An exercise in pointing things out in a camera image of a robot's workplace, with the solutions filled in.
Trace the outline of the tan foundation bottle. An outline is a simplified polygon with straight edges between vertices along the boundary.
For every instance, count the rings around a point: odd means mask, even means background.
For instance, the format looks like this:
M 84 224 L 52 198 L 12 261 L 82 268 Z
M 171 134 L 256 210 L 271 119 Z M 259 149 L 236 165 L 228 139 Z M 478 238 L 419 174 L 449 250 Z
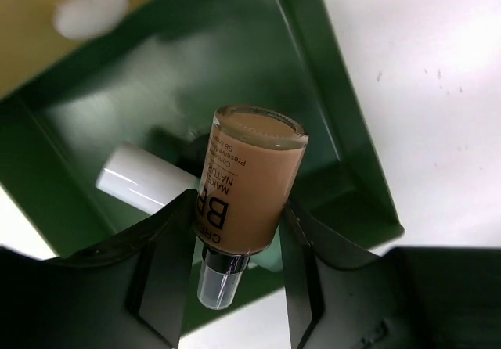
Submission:
M 197 296 L 206 308 L 227 308 L 250 257 L 272 242 L 307 144 L 306 130 L 274 110 L 215 111 L 193 220 L 204 245 Z

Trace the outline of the green bottom drawer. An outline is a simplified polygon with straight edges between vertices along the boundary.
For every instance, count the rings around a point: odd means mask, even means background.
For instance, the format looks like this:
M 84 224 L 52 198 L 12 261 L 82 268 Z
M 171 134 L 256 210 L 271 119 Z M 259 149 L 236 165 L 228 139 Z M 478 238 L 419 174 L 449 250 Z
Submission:
M 1 104 L 1 177 L 67 258 L 146 218 L 91 190 L 122 139 L 200 171 L 214 110 L 268 106 L 296 119 L 311 149 L 292 202 L 357 246 L 401 234 L 322 0 L 152 0 Z M 191 268 L 182 332 L 214 312 Z M 242 305 L 284 283 L 254 271 Z

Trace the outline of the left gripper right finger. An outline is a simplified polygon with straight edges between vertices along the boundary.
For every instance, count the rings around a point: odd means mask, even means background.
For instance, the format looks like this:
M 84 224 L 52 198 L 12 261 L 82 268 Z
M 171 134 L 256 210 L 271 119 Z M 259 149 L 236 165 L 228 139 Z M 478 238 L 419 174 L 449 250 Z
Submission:
M 280 226 L 294 348 L 497 348 L 496 248 L 396 247 L 378 256 L 290 202 Z

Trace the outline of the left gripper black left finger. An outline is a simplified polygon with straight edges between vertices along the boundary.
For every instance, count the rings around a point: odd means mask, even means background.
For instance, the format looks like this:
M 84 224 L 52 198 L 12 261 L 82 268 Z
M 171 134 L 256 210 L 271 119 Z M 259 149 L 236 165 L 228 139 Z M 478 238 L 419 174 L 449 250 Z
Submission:
M 67 258 L 1 250 L 4 348 L 176 348 L 196 193 Z

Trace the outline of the mint green tube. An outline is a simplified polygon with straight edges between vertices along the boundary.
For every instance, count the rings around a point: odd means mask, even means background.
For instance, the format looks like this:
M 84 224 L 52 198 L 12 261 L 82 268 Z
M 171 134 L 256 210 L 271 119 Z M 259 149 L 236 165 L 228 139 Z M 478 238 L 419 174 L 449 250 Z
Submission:
M 198 177 L 128 142 L 114 150 L 96 180 L 97 189 L 149 215 L 199 184 Z

